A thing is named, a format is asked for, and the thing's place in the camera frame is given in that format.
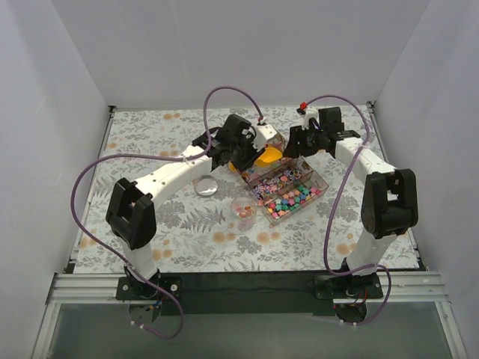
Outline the yellow plastic scoop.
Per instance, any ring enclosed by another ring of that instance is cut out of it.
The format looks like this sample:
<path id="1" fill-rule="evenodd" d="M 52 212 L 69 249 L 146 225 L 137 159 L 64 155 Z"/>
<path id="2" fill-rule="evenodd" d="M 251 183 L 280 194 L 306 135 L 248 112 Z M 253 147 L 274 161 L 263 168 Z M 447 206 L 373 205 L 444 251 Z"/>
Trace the yellow plastic scoop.
<path id="1" fill-rule="evenodd" d="M 264 152 L 261 153 L 250 165 L 245 169 L 239 170 L 232 162 L 228 163 L 228 169 L 232 172 L 242 173 L 243 171 L 253 168 L 265 168 L 270 166 L 273 162 L 279 161 L 283 157 L 283 153 L 276 147 L 265 147 Z"/>

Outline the clear compartment candy box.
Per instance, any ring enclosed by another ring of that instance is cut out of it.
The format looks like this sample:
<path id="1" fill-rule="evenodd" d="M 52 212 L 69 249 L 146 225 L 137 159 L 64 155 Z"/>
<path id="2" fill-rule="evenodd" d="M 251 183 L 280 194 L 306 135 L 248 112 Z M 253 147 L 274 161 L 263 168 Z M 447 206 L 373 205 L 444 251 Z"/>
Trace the clear compartment candy box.
<path id="1" fill-rule="evenodd" d="M 255 162 L 243 172 L 232 164 L 229 169 L 273 226 L 298 214 L 329 189 L 329 184 L 302 157 L 281 158 L 267 165 Z"/>

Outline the silver round jar lid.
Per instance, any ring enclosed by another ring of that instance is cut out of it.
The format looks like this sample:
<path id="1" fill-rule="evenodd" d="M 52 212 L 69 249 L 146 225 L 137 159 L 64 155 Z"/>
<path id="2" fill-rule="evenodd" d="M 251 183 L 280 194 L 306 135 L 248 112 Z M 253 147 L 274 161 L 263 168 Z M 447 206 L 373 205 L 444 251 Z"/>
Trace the silver round jar lid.
<path id="1" fill-rule="evenodd" d="M 202 197 L 210 197 L 214 195 L 219 188 L 219 184 L 215 177 L 203 175 L 193 182 L 195 193 Z"/>

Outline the clear plastic jar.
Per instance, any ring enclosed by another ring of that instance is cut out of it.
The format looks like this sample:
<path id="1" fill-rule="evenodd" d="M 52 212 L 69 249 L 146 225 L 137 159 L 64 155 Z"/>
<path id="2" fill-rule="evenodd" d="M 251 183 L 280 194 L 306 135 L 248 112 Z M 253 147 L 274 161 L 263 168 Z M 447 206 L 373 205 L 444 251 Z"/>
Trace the clear plastic jar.
<path id="1" fill-rule="evenodd" d="M 239 231 L 247 231 L 256 223 L 257 206 L 250 197 L 237 197 L 231 202 L 231 214 Z"/>

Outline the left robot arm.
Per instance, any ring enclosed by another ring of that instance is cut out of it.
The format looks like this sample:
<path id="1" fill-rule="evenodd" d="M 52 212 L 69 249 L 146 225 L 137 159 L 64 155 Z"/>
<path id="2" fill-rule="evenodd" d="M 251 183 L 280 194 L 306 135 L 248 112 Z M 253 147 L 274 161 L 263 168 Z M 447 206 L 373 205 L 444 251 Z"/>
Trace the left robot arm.
<path id="1" fill-rule="evenodd" d="M 120 239 L 126 276 L 141 298 L 153 298 L 159 290 L 159 269 L 150 245 L 156 235 L 157 209 L 218 167 L 232 163 L 239 171 L 250 168 L 275 134 L 264 121 L 253 124 L 231 114 L 222 126 L 205 131 L 171 162 L 133 181 L 122 178 L 115 183 L 106 222 Z"/>

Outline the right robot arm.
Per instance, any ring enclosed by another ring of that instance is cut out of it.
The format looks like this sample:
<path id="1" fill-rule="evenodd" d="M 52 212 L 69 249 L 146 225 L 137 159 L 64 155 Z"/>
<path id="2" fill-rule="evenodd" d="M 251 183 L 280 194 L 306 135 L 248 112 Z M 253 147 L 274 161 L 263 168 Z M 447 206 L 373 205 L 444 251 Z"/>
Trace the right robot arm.
<path id="1" fill-rule="evenodd" d="M 284 156 L 296 159 L 325 150 L 347 166 L 363 186 L 363 230 L 355 249 L 338 271 L 318 279 L 316 288 L 330 298 L 363 295 L 377 285 L 377 269 L 389 246 L 418 222 L 416 177 L 410 169 L 397 169 L 366 147 L 367 140 L 347 130 L 338 107 L 298 108 L 303 122 L 290 127 Z"/>

